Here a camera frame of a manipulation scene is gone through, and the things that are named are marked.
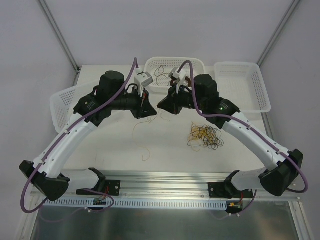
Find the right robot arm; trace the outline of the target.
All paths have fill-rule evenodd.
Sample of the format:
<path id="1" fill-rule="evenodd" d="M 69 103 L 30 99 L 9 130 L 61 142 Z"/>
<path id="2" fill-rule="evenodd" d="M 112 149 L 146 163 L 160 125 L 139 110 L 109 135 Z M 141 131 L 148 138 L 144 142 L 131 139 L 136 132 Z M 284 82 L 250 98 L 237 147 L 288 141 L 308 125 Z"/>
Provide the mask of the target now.
<path id="1" fill-rule="evenodd" d="M 174 83 L 158 108 L 173 115 L 183 108 L 197 110 L 209 123 L 238 139 L 264 165 L 251 171 L 233 171 L 214 189 L 215 194 L 231 199 L 247 190 L 265 190 L 276 197 L 289 191 L 293 181 L 302 175 L 303 153 L 298 149 L 290 151 L 255 129 L 235 104 L 219 96 L 217 83 L 209 74 L 196 76 L 191 85 L 188 88 Z"/>

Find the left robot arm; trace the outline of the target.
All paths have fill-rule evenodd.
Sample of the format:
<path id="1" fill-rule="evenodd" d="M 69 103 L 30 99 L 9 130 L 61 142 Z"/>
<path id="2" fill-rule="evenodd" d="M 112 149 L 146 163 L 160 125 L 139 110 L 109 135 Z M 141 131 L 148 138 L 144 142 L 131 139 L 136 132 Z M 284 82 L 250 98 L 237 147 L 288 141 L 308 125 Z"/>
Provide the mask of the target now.
<path id="1" fill-rule="evenodd" d="M 34 161 L 24 160 L 20 164 L 22 173 L 48 200 L 56 201 L 66 192 L 78 195 L 108 192 L 111 183 L 99 170 L 90 167 L 62 172 L 62 169 L 81 142 L 110 117 L 112 111 L 130 111 L 136 119 L 157 115 L 146 90 L 153 78 L 140 69 L 136 72 L 132 90 L 128 92 L 124 75 L 107 71 L 92 92 L 78 101 L 66 126 L 44 153 Z"/>

